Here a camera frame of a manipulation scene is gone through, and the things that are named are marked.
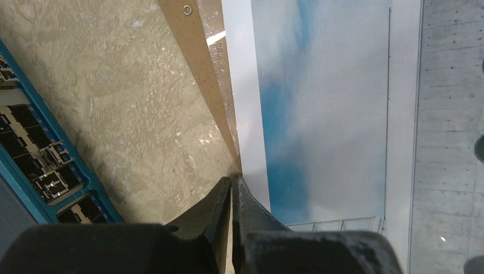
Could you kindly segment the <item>brown backing board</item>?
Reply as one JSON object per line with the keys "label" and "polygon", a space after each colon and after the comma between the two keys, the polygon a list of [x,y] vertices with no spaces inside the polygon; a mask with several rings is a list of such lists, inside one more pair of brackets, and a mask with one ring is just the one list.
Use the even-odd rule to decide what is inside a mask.
{"label": "brown backing board", "polygon": [[[227,122],[223,118],[224,109],[219,85],[205,39],[197,1],[159,1],[158,4],[225,143],[230,141]],[[235,170],[241,171],[240,161],[235,161],[233,156],[232,158]]]}

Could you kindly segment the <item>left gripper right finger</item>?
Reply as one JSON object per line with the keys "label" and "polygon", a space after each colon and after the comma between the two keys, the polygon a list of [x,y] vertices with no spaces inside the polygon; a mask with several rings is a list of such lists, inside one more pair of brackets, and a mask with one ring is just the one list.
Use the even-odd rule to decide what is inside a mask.
{"label": "left gripper right finger", "polygon": [[402,273],[386,238],[370,231],[296,232],[231,177],[236,273]]}

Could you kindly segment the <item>dark blue flat box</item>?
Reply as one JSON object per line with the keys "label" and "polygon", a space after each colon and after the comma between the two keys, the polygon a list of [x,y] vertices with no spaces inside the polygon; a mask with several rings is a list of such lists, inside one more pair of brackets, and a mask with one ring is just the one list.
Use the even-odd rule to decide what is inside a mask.
{"label": "dark blue flat box", "polygon": [[122,222],[99,178],[1,45],[1,253],[38,224]]}

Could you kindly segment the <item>building and sky photo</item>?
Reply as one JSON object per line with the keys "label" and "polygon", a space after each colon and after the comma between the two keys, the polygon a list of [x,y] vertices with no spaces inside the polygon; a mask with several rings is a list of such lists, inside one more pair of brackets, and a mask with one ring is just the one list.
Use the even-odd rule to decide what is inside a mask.
{"label": "building and sky photo", "polygon": [[406,273],[482,273],[483,2],[222,9],[255,198],[299,231],[381,220]]}

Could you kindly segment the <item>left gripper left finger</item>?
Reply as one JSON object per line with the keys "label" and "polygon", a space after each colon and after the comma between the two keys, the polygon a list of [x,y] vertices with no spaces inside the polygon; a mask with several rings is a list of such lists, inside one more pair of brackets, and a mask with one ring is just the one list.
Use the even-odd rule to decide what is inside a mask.
{"label": "left gripper left finger", "polygon": [[2,273],[224,273],[230,186],[221,178],[191,208],[161,224],[51,224],[24,231]]}

